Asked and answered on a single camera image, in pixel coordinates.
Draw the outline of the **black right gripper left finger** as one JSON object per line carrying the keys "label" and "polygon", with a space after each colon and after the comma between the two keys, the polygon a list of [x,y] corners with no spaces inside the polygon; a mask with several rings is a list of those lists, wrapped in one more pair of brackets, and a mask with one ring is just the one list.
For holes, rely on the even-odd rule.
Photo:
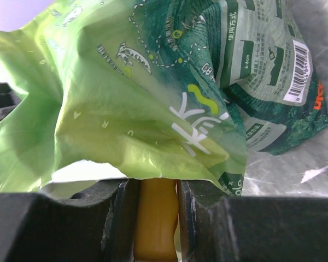
{"label": "black right gripper left finger", "polygon": [[58,200],[0,193],[0,261],[132,261],[138,196],[137,180]]}

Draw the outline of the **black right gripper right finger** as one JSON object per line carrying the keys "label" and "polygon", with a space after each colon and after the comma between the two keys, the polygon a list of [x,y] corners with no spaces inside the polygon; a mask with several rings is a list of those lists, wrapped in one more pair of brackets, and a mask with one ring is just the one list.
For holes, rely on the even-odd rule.
{"label": "black right gripper right finger", "polygon": [[328,198],[228,196],[180,181],[183,261],[328,261]]}

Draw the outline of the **yellow plastic scoop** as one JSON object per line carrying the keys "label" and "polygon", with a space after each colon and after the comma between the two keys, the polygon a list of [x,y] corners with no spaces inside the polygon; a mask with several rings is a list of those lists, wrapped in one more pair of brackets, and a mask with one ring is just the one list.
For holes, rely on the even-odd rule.
{"label": "yellow plastic scoop", "polygon": [[153,178],[140,182],[136,229],[135,261],[177,261],[174,234],[179,203],[176,181]]}

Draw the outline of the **green litter bag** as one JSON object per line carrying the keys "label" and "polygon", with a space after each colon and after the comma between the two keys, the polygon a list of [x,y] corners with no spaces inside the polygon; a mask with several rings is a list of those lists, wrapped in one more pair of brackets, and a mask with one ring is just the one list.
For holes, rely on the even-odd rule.
{"label": "green litter bag", "polygon": [[324,90],[286,1],[56,1],[0,31],[24,100],[0,121],[0,192],[103,180],[206,180],[240,195],[248,154],[328,127]]}

